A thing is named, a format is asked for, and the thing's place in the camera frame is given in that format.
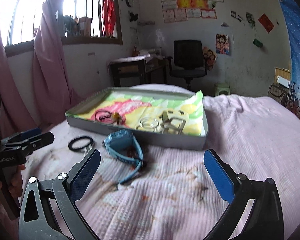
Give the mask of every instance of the blue watch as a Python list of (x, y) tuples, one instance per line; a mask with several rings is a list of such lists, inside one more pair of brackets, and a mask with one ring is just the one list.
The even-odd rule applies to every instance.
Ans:
[[(119, 184), (123, 184), (133, 178), (133, 176), (140, 170), (143, 166), (143, 152), (142, 149), (133, 135), (133, 133), (129, 130), (120, 130), (118, 132), (114, 132), (109, 134), (109, 136), (103, 141), (104, 147), (106, 147), (107, 152), (110, 156), (114, 157), (115, 159), (130, 164), (135, 165), (136, 168), (134, 171), (127, 176), (126, 178), (119, 181)], [(139, 158), (130, 158), (120, 154), (119, 152), (124, 151), (125, 149), (133, 146)]]

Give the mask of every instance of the bedspread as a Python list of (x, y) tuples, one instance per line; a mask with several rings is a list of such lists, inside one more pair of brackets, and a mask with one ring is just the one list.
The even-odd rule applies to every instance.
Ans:
[[(204, 97), (203, 105), (209, 124), (205, 149), (213, 148), (236, 173), (250, 179), (274, 178), (287, 239), (300, 223), (300, 121), (268, 97)], [(146, 169), (129, 185), (117, 185), (130, 167), (107, 154), (101, 145), (104, 136), (69, 127), (67, 122), (51, 132), (55, 142), (28, 157), (24, 186), (31, 176), (44, 180), (68, 172), (83, 158), (69, 151), (68, 142), (80, 135), (92, 136), (101, 164), (76, 204), (101, 239), (202, 240), (227, 207), (204, 167), (204, 151), (148, 146)], [(252, 203), (233, 236), (241, 232)], [(70, 236), (55, 204), (54, 210)]]

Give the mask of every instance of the green object hanging on wall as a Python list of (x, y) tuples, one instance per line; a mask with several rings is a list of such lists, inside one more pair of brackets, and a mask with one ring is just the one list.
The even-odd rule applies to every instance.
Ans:
[(263, 43), (261, 41), (258, 41), (257, 39), (254, 39), (253, 44), (256, 45), (258, 48), (263, 47)]

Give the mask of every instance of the blue curtain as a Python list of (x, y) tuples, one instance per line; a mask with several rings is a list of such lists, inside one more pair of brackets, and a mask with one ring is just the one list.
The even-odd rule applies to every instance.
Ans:
[(300, 119), (300, 8), (294, 0), (280, 0), (291, 46), (291, 86), (288, 108)]

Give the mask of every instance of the green plastic stool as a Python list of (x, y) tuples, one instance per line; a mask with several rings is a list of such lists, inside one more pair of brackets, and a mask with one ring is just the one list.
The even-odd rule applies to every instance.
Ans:
[(227, 96), (230, 95), (230, 86), (227, 83), (215, 83), (214, 85), (216, 94), (215, 96), (219, 96), (221, 93), (226, 94)]

